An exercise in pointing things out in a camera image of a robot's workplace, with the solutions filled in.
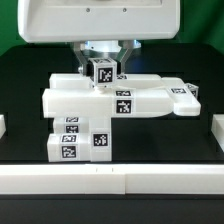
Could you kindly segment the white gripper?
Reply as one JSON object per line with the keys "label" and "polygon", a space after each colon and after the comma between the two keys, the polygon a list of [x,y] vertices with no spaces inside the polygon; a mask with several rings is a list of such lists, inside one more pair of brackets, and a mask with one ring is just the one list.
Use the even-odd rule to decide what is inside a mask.
{"label": "white gripper", "polygon": [[[171,39],[180,27],[180,0],[18,0],[18,32],[30,43]],[[119,42],[125,72],[133,42]],[[78,72],[91,77],[84,43],[74,43]]]}

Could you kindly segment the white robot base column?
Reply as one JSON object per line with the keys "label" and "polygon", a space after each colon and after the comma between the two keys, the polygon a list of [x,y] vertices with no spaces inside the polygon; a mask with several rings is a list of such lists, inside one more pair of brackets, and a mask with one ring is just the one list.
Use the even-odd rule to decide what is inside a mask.
{"label": "white robot base column", "polygon": [[139,52],[141,43],[137,40],[128,41],[85,41],[74,42],[72,50],[78,57],[96,58],[96,57],[111,57],[121,60],[124,55],[130,55],[133,51]]}

